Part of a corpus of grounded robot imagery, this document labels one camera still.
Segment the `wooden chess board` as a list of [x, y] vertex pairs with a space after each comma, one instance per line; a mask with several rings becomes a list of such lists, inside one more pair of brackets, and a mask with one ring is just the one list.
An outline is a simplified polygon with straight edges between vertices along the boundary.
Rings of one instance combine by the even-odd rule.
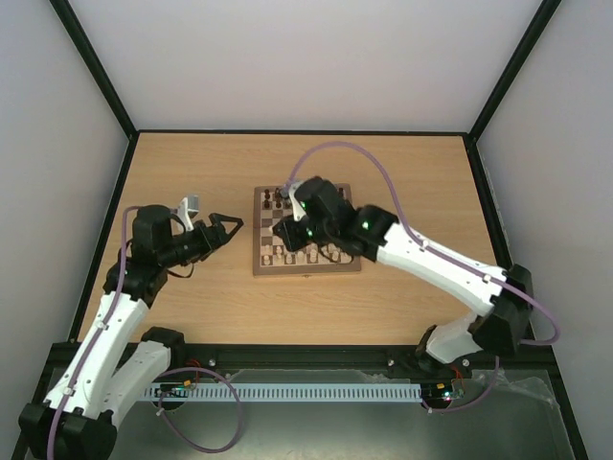
[[[328, 273], [352, 273], [359, 272], [361, 270], [361, 262], [358, 258], [352, 257], [352, 261], [349, 264], [341, 263], [341, 254], [346, 253], [336, 246], [336, 253], [340, 254], [340, 263], [335, 264], [331, 259], [329, 252], [329, 244], [317, 246], [317, 262], [310, 264], [308, 262], [308, 256], [310, 254], [308, 245], [306, 248], [290, 252], [288, 251], [283, 241], [275, 236], [272, 232], [272, 226], [276, 224], [280, 219], [291, 216], [292, 209], [291, 204], [284, 198], [277, 201], [275, 200], [275, 190], [280, 189], [280, 186], [259, 186], [254, 191], [254, 213], [253, 213], [253, 274], [258, 277], [264, 276], [311, 276], [317, 274]], [[264, 200], [264, 192], [270, 193], [270, 198]], [[265, 256], [262, 252], [262, 248], [265, 245], [270, 245], [271, 250], [267, 255], [270, 258], [270, 265], [262, 264], [262, 257]], [[275, 253], [275, 246], [280, 245], [283, 247], [283, 254]], [[305, 254], [305, 261], [302, 264], [298, 264], [296, 256], [299, 252]], [[291, 254], [293, 256], [293, 264], [286, 264], [286, 255]], [[281, 265], [273, 265], [274, 257], [276, 255], [283, 256], [283, 263]]]

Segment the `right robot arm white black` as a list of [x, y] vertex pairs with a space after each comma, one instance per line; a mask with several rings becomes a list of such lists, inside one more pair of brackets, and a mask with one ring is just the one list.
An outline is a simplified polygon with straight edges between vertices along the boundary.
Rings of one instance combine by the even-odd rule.
[[291, 213], [272, 231], [288, 250], [332, 243], [355, 258], [415, 275], [468, 307], [466, 316], [426, 330], [412, 359], [422, 372], [436, 376], [479, 352], [517, 353], [532, 313], [523, 297], [532, 284], [527, 269], [479, 263], [404, 227], [397, 215], [378, 206], [353, 207], [320, 176], [285, 186], [279, 196]]

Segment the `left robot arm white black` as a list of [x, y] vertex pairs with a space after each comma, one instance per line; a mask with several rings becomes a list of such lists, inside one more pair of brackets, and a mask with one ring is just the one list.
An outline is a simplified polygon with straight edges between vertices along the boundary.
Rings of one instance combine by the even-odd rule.
[[183, 334], [152, 328], [128, 362], [132, 334], [174, 267], [203, 262], [236, 234], [241, 218], [212, 213], [193, 221], [184, 198], [177, 208], [131, 206], [122, 218], [118, 261], [108, 270], [95, 319], [72, 361], [41, 403], [28, 403], [18, 424], [36, 459], [107, 459], [119, 428], [145, 390], [185, 361]]

